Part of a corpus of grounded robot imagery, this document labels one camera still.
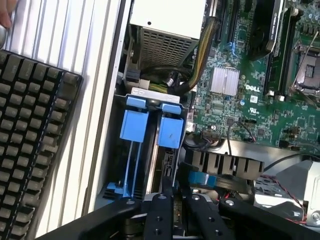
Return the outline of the person's hand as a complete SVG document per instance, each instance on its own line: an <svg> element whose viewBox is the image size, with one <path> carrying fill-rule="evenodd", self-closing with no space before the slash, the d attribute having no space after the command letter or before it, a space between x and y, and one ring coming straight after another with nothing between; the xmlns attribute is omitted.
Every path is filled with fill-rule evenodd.
<svg viewBox="0 0 320 240"><path fill-rule="evenodd" d="M17 4L18 0L0 0L0 24L6 29L12 26L11 13Z"/></svg>

